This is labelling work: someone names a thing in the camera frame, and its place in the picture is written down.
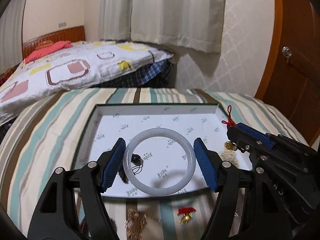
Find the white jade bangle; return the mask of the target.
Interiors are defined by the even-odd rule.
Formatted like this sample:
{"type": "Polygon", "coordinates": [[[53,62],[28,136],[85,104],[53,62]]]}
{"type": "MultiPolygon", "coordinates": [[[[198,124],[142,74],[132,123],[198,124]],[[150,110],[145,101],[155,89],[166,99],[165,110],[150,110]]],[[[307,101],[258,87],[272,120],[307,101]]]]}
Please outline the white jade bangle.
{"type": "Polygon", "coordinates": [[[166,197],[191,182],[196,158],[191,143],[180,133],[150,128],[130,140],[123,167],[138,197],[166,197]]]}

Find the red knot gold pendant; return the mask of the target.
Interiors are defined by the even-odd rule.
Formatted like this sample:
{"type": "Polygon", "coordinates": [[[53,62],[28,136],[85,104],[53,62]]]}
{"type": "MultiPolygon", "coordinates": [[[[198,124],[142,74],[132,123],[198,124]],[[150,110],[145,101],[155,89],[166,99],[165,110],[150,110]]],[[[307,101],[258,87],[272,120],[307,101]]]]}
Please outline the red knot gold pendant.
{"type": "MultiPolygon", "coordinates": [[[[233,119],[231,117],[231,112],[232,112],[232,106],[229,105],[227,107],[228,118],[227,118],[227,120],[221,121],[222,124],[226,125],[227,129],[230,129],[231,127],[236,125],[236,123],[233,121],[233,119]]],[[[230,151],[236,151],[238,149],[237,145],[231,141],[225,142],[225,148],[230,151]]]]}

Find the small red gold charm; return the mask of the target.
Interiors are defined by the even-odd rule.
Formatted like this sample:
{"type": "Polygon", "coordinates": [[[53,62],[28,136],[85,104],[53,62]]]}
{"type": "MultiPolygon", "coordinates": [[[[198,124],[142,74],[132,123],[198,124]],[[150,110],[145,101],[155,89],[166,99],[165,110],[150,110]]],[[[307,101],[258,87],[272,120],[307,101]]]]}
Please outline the small red gold charm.
{"type": "Polygon", "coordinates": [[[192,220],[195,212],[196,209],[193,207],[179,208],[177,213],[177,215],[181,217],[179,223],[181,225],[189,223],[192,220]]]}

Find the green shallow tray box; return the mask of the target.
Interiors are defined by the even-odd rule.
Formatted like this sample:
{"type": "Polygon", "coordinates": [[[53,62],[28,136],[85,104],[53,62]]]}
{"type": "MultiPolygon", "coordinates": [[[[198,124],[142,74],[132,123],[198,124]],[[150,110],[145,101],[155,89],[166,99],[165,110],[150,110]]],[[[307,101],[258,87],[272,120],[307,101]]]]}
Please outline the green shallow tray box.
{"type": "MultiPolygon", "coordinates": [[[[184,136],[191,144],[201,138],[206,147],[223,160],[243,170],[251,170],[247,153],[225,148],[227,115],[219,103],[97,105],[80,137],[72,169],[96,161],[111,150],[119,138],[129,143],[137,134],[151,128],[167,128],[184,136]]],[[[141,165],[132,164],[136,177],[150,187],[165,188],[178,183],[187,169],[187,156],[174,140],[155,137],[141,142],[134,150],[141,165]]]]}

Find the wooden door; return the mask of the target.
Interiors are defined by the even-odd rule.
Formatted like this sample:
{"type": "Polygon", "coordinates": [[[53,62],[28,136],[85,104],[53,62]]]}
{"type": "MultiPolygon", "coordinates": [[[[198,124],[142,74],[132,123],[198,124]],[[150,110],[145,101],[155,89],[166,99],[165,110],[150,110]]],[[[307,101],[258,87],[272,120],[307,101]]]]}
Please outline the wooden door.
{"type": "Polygon", "coordinates": [[[309,145],[319,137],[319,0],[274,0],[273,35],[257,99],[276,107],[309,145]],[[292,51],[289,63],[282,48],[292,51]]]}

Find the striped tablecloth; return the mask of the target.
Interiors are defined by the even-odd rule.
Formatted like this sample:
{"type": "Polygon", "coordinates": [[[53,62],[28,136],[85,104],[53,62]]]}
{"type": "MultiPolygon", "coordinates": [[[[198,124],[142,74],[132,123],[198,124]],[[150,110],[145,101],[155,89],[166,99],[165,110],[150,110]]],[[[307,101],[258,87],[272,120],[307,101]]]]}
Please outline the striped tablecloth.
{"type": "MultiPolygon", "coordinates": [[[[305,138],[276,107],[248,95],[169,88],[90,88],[58,93],[25,108],[1,142],[1,204],[25,235],[42,190],[56,167],[71,170],[86,121],[95,105],[125,103],[221,103],[232,105],[232,118],[263,133],[283,134],[306,145],[305,138]]],[[[200,239],[216,196],[196,193],[185,200],[139,201],[137,207],[160,215],[148,221],[142,239],[200,239]],[[199,208],[189,224],[180,225],[178,206],[199,208]]]]}

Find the plaid blue bed sheet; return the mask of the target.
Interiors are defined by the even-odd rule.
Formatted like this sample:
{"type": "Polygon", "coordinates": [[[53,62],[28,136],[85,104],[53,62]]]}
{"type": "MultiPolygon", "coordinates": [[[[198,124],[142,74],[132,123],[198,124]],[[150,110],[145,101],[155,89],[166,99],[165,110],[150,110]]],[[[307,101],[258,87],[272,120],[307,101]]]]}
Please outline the plaid blue bed sheet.
{"type": "Polygon", "coordinates": [[[22,98],[1,107],[1,118],[7,118],[1,124],[1,140],[4,139],[9,128],[19,114],[28,106],[59,92],[71,91],[82,88],[162,88],[168,87],[172,62],[169,59],[150,63],[139,67],[134,72],[127,73],[115,79],[103,81],[98,73],[87,73],[73,80],[63,81],[61,85],[52,88],[45,86],[39,92],[27,93],[22,98]]]}

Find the patterned white bed quilt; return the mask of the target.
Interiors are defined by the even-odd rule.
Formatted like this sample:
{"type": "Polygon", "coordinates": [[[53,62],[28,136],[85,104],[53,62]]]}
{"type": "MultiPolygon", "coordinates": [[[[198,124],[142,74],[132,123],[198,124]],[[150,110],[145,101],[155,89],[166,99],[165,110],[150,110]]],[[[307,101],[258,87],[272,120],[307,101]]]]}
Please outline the patterned white bed quilt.
{"type": "Polygon", "coordinates": [[[172,57],[167,50],[143,43],[80,41],[35,61],[23,60],[1,86],[1,124],[60,91],[98,85],[172,57]]]}

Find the right grey curtain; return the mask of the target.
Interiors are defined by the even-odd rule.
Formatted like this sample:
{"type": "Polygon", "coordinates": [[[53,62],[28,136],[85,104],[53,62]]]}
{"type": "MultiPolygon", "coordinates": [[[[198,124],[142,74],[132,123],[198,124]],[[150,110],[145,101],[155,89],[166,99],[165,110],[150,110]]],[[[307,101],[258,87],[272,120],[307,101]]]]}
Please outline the right grey curtain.
{"type": "Polygon", "coordinates": [[[226,0],[101,0],[98,37],[220,53],[226,0]]]}

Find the grey curtain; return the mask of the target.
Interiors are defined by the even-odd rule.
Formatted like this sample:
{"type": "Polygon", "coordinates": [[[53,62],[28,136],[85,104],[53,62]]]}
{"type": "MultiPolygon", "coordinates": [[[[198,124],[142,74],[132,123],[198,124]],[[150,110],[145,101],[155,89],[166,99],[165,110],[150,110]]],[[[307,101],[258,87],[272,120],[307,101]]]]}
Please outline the grey curtain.
{"type": "Polygon", "coordinates": [[[226,0],[101,0],[98,37],[220,53],[226,0]]]}
{"type": "Polygon", "coordinates": [[[11,0],[1,16],[1,73],[22,61],[22,23],[26,0],[11,0]]]}

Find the pink red pillow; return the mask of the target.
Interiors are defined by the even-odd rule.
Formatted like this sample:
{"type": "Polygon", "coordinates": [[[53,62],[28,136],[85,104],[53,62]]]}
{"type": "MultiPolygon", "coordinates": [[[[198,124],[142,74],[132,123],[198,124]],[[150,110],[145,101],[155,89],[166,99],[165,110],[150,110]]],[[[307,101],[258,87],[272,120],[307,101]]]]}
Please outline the pink red pillow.
{"type": "Polygon", "coordinates": [[[38,60],[44,56],[57,52],[61,49],[72,48],[73,45],[71,41],[57,41],[50,46],[42,47],[40,49],[34,50],[30,55],[28,55],[24,60],[24,64],[38,60]]]}

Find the wooden headboard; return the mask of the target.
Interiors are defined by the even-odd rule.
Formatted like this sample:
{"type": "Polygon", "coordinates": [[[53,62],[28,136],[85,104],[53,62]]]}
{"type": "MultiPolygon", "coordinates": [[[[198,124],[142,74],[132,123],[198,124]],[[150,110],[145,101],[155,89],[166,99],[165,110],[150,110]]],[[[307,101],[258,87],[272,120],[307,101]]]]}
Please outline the wooden headboard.
{"type": "Polygon", "coordinates": [[[27,42],[22,44],[22,56],[25,59],[29,56],[36,48],[36,46],[44,41],[50,40],[53,42],[57,41],[71,41],[71,42],[78,42],[84,41],[85,38],[85,29],[84,26],[77,26],[68,29],[62,29],[59,31],[55,31],[52,33],[48,33],[37,38],[33,38],[27,42]]]}

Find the orange embroidered cushion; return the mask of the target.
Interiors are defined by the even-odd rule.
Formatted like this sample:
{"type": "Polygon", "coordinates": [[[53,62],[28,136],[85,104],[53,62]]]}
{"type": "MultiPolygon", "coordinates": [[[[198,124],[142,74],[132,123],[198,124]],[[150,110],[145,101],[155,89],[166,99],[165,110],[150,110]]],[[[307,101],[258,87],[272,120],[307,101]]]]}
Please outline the orange embroidered cushion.
{"type": "Polygon", "coordinates": [[[40,43],[38,43],[36,46],[35,46],[35,50],[40,50],[40,49],[43,49],[43,48],[47,48],[49,46],[52,46],[54,44],[53,41],[51,40],[45,40],[45,41],[42,41],[40,43]]]}

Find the left grey curtain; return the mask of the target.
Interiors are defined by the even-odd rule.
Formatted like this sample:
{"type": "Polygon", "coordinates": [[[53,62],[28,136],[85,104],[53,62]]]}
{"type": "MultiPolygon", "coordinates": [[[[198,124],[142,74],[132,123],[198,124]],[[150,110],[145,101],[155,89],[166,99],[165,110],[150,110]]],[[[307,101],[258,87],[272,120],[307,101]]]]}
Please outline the left grey curtain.
{"type": "Polygon", "coordinates": [[[26,0],[11,0],[1,16],[1,73],[22,61],[22,23],[26,0]]]}

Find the wall socket plate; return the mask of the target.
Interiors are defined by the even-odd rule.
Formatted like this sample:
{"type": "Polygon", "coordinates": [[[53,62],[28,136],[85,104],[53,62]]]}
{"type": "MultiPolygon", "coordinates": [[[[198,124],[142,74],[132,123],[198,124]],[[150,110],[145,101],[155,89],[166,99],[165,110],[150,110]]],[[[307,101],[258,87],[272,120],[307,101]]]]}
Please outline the wall socket plate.
{"type": "Polygon", "coordinates": [[[59,28],[61,28],[61,27],[65,27],[65,26],[66,26],[66,22],[59,23],[59,28]]]}

